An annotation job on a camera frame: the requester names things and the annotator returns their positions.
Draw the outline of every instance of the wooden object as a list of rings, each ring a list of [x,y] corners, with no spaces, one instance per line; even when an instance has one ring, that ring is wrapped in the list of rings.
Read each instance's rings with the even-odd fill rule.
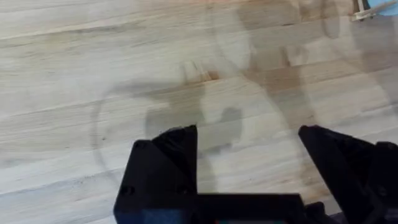
[[[389,2],[382,3],[376,7],[372,7],[370,9],[365,10],[363,5],[363,0],[358,0],[359,12],[354,13],[353,20],[354,21],[363,20],[365,18],[375,16],[378,12],[397,3],[398,0],[392,0]]]
[[[114,224],[136,139],[196,123],[200,192],[331,201],[296,135],[398,142],[396,17],[349,1],[0,1],[0,220]]]

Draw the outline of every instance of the wood grain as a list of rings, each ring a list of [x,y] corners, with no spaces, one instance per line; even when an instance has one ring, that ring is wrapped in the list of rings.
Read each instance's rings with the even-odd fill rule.
[[[398,142],[396,17],[340,0],[0,1],[0,220],[115,223],[132,143],[197,124],[200,192],[333,199],[297,137]]]

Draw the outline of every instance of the dark stain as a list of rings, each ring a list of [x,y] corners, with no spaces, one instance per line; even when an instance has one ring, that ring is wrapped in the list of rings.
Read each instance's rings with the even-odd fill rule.
[[[216,72],[216,71],[210,71],[210,72],[208,72],[208,74],[209,74],[209,77],[211,80],[219,80],[220,79],[220,76],[218,75],[218,72]]]

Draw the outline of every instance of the wooden floor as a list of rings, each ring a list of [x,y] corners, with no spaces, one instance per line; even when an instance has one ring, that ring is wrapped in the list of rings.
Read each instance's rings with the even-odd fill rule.
[[[398,142],[396,17],[350,0],[0,1],[1,223],[115,223],[132,143],[197,124],[200,192],[330,193],[297,129]]]

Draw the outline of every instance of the black plastic part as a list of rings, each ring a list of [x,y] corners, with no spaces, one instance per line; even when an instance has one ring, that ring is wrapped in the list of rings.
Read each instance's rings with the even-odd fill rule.
[[[398,221],[398,146],[371,144],[319,126],[299,136],[343,211],[329,217],[299,194],[198,194],[197,128],[136,141],[114,206],[118,224],[201,224],[267,220],[308,224]]]
[[[385,223],[397,210],[395,144],[374,145],[319,126],[303,126],[298,134],[348,223]]]
[[[196,126],[134,144],[114,215],[118,224],[306,222],[299,194],[197,194]]]

